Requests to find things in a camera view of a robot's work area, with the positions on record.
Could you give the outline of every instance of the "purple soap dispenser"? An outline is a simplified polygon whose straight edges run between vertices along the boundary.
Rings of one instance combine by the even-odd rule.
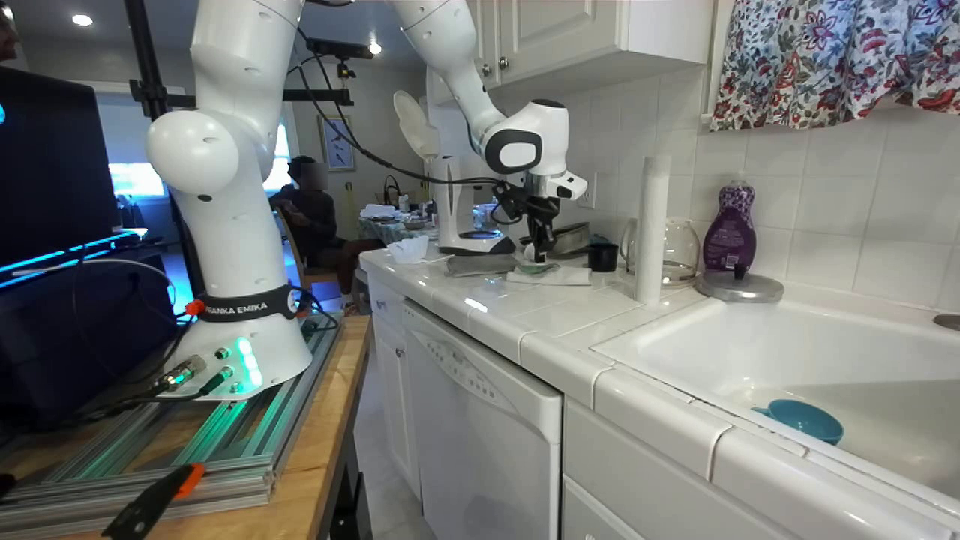
[[[749,219],[754,190],[744,183],[719,190],[719,214],[701,244],[708,274],[731,274],[744,278],[755,256],[755,230]]]

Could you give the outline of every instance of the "backsplash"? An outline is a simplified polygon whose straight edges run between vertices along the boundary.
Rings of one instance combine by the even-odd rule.
[[[699,230],[739,172],[755,190],[754,274],[795,285],[960,308],[960,121],[901,104],[823,133],[701,133],[701,71],[563,95],[572,167],[598,177],[576,219],[635,215],[643,160],[671,153],[669,215]]]

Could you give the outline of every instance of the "dishwasher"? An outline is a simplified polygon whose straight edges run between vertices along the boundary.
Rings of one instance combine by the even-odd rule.
[[[438,540],[556,540],[562,394],[404,304],[424,518]]]

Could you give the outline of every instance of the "sink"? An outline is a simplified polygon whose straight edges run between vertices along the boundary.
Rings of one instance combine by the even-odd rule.
[[[765,425],[767,403],[809,403],[844,423],[844,451],[960,498],[960,333],[804,304],[708,304],[594,352]]]

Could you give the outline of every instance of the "floral curtain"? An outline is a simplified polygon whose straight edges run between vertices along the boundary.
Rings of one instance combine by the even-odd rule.
[[[739,0],[711,127],[818,128],[884,95],[960,118],[960,0]]]

